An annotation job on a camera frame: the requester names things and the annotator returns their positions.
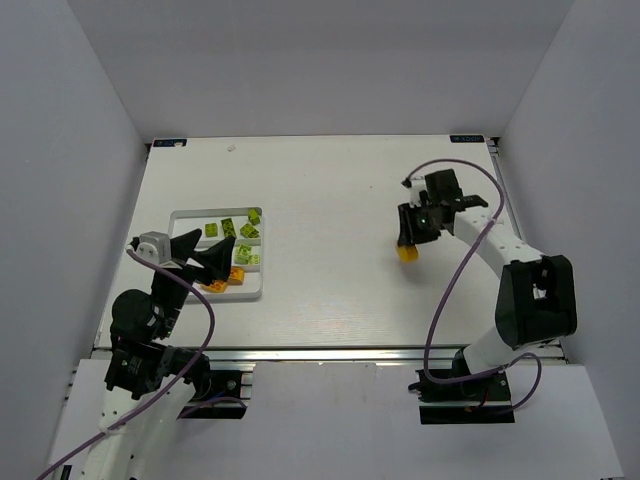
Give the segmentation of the pale green small lego brick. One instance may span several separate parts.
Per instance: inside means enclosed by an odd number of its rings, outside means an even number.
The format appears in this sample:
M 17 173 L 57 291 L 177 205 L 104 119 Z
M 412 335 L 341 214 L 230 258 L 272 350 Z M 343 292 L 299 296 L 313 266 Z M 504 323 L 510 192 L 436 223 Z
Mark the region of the pale green small lego brick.
M 247 265 L 250 262 L 250 260 L 251 260 L 250 254 L 245 254 L 240 252 L 234 255 L 234 262 L 239 265 Z

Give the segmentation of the orange upside-down lego brick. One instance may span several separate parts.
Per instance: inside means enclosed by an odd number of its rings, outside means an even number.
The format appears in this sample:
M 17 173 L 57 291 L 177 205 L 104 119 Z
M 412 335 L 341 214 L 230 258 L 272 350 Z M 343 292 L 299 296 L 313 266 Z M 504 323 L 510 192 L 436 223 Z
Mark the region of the orange upside-down lego brick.
M 233 286 L 240 286 L 244 284 L 245 281 L 245 270 L 240 267 L 232 267 L 230 270 L 229 277 L 227 279 L 227 283 Z

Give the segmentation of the yellow long lego brick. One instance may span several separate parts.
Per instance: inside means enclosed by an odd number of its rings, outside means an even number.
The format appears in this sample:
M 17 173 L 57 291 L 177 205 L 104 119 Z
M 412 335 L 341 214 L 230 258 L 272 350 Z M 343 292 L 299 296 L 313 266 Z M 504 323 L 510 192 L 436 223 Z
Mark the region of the yellow long lego brick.
M 228 284 L 224 281 L 214 281 L 211 284 L 200 284 L 199 288 L 203 291 L 209 292 L 209 293 L 216 293 L 216 294 L 221 294 L 224 293 L 226 291 L 228 287 Z

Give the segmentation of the pale green upside-down square lego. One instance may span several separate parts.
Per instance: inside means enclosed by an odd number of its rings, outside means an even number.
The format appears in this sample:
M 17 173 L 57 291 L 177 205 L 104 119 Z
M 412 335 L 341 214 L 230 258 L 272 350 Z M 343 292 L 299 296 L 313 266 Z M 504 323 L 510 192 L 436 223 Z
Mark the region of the pale green upside-down square lego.
M 252 247 L 247 244 L 240 244 L 238 246 L 238 252 L 242 255 L 250 255 L 252 251 Z

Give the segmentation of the lime green upside-down square lego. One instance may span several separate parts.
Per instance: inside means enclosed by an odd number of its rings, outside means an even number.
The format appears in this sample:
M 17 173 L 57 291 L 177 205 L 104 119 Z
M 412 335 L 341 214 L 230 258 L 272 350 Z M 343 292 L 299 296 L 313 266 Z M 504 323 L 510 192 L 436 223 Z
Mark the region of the lime green upside-down square lego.
M 208 223 L 204 226 L 205 236 L 208 238 L 216 237 L 218 235 L 218 226 L 216 223 Z

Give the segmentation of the lime green long lego brick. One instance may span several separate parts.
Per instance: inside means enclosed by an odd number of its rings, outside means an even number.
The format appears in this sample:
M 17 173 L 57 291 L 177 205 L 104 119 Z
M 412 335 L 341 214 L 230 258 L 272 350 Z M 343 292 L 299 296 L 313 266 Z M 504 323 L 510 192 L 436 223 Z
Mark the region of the lime green long lego brick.
M 224 218 L 220 221 L 222 233 L 225 238 L 237 237 L 234 221 L 232 218 Z

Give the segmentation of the lime green curved studded lego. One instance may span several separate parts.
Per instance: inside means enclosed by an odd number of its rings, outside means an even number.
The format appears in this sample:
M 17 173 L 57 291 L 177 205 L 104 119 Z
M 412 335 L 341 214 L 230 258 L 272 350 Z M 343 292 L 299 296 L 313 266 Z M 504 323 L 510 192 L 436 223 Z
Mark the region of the lime green curved studded lego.
M 240 228 L 240 233 L 245 238 L 259 238 L 260 232 L 251 223 L 246 223 Z

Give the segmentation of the lime green small lego brick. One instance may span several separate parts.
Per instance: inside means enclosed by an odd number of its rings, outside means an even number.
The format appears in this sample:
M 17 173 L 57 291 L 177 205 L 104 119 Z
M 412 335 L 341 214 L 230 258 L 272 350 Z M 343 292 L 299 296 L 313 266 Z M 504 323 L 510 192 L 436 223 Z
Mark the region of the lime green small lego brick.
M 247 213 L 248 221 L 252 225 L 258 225 L 261 222 L 261 217 L 255 208 L 251 208 Z

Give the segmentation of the yellow curved lego brick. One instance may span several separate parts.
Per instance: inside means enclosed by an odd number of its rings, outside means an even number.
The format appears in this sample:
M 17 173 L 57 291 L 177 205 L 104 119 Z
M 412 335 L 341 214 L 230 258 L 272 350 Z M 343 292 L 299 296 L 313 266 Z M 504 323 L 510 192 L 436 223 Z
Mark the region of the yellow curved lego brick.
M 419 258 L 419 253 L 415 245 L 397 246 L 396 252 L 403 263 L 414 262 Z

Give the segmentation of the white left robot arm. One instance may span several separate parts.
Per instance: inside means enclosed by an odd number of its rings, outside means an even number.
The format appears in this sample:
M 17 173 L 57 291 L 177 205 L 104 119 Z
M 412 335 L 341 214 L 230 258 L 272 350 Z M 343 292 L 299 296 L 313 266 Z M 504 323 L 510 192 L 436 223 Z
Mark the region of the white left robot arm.
M 178 237 L 151 231 L 126 248 L 153 279 L 149 291 L 126 290 L 112 304 L 100 432 L 80 470 L 83 479 L 147 478 L 182 409 L 208 384 L 210 363 L 202 348 L 163 343 L 188 296 L 201 298 L 199 285 L 230 276 L 234 238 L 200 250 L 201 236 L 199 229 Z

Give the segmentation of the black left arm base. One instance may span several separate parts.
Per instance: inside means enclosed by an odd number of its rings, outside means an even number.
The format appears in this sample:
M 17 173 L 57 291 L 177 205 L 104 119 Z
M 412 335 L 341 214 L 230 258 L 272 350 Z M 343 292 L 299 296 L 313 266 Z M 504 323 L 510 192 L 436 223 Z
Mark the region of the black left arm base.
M 249 370 L 217 369 L 209 373 L 180 417 L 199 420 L 240 420 L 252 395 L 253 373 Z

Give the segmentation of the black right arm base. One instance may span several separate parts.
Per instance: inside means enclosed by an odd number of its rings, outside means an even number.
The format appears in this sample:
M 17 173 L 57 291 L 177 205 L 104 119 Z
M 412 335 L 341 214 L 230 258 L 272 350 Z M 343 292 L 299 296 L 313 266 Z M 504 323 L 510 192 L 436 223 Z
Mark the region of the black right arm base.
M 511 390 L 504 373 L 456 384 L 438 384 L 423 370 L 408 391 L 418 397 L 422 425 L 513 424 Z

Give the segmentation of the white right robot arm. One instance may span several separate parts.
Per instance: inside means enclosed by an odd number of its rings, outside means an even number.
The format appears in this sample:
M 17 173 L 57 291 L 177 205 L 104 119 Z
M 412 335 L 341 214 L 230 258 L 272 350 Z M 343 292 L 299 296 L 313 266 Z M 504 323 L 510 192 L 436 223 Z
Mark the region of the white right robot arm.
M 449 233 L 469 247 L 452 284 L 473 256 L 499 280 L 493 327 L 458 352 L 447 377 L 427 372 L 428 382 L 476 383 L 528 357 L 528 348 L 575 333 L 574 274 L 567 257 L 525 243 L 501 224 L 499 210 L 479 195 L 464 194 L 451 169 L 407 177 L 402 184 L 410 193 L 398 207 L 396 249 L 402 261 L 416 260 L 420 245 Z

